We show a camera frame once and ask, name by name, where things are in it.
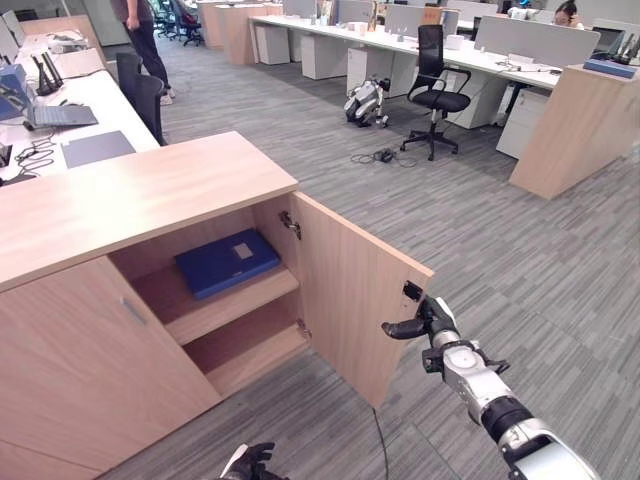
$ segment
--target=chair armrest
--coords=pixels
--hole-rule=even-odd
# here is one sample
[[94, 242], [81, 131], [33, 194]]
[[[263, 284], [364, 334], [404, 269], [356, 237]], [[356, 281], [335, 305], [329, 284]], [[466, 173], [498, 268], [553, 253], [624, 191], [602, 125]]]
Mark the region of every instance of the chair armrest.
[[453, 73], [461, 73], [462, 75], [465, 75], [467, 77], [465, 79], [464, 83], [462, 84], [462, 86], [458, 89], [458, 91], [456, 93], [460, 93], [462, 91], [462, 89], [465, 87], [465, 85], [471, 79], [471, 72], [469, 70], [463, 70], [462, 68], [454, 68], [454, 67], [447, 67], [447, 66], [445, 66], [443, 68], [443, 70], [448, 70], [448, 71], [453, 72]]
[[[424, 79], [427, 79], [427, 80], [430, 80], [430, 81], [434, 82], [433, 85], [429, 87], [429, 90], [442, 90], [442, 91], [444, 91], [444, 90], [447, 89], [447, 81], [444, 78], [434, 77], [432, 75], [425, 75], [424, 73], [418, 73], [418, 77], [417, 78], [418, 79], [424, 78]], [[435, 88], [436, 85], [438, 84], [438, 82], [442, 82], [444, 84], [444, 86], [442, 88]]]

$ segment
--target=man standing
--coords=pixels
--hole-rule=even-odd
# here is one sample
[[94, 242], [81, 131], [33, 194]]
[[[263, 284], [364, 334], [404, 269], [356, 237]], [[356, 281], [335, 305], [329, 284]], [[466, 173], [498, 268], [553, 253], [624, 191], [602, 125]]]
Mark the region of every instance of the man standing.
[[153, 38], [153, 13], [147, 0], [111, 0], [111, 6], [116, 18], [124, 24], [133, 48], [142, 58], [144, 68], [149, 74], [164, 82], [165, 92], [160, 99], [160, 105], [171, 105], [172, 98], [176, 95], [169, 85], [167, 69], [158, 55]]

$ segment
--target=person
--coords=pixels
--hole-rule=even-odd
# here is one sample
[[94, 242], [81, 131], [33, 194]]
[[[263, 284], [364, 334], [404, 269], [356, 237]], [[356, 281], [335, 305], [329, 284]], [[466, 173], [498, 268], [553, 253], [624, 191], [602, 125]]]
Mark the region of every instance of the person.
[[576, 7], [575, 0], [568, 0], [560, 4], [556, 10], [556, 15], [553, 18], [554, 25], [560, 25], [561, 27], [577, 28], [584, 30], [584, 25], [580, 22], [578, 17], [578, 7]]
[[217, 480], [289, 480], [267, 470], [265, 462], [271, 459], [270, 450], [274, 447], [273, 442], [260, 443], [252, 447], [241, 445], [231, 457], [232, 460], [235, 459], [233, 463]]
[[167, 69], [156, 48], [153, 13], [147, 0], [111, 0], [111, 6], [116, 18], [123, 23], [133, 48], [142, 58], [144, 68], [164, 82], [165, 91], [160, 98], [160, 105], [171, 105], [176, 94], [169, 85]]

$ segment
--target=black pants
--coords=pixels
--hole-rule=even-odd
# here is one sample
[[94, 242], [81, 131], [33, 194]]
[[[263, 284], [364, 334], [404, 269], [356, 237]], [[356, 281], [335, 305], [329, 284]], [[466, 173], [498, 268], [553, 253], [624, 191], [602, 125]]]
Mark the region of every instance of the black pants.
[[162, 59], [158, 55], [156, 41], [153, 38], [153, 22], [140, 22], [140, 27], [133, 31], [129, 30], [127, 25], [124, 24], [124, 29], [127, 31], [136, 53], [142, 58], [142, 63], [147, 72], [162, 80], [165, 88], [171, 88], [167, 78], [167, 69], [164, 68], [164, 63], [162, 63]]

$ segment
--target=drawer handle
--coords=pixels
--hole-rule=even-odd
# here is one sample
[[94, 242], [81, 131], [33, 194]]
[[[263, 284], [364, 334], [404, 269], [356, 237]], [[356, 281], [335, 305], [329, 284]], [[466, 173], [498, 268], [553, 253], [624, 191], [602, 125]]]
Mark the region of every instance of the drawer handle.
[[144, 317], [138, 313], [138, 311], [134, 308], [133, 305], [129, 303], [126, 298], [120, 297], [120, 305], [129, 310], [131, 316], [135, 318], [140, 325], [145, 326], [147, 324], [147, 321], [144, 319]]

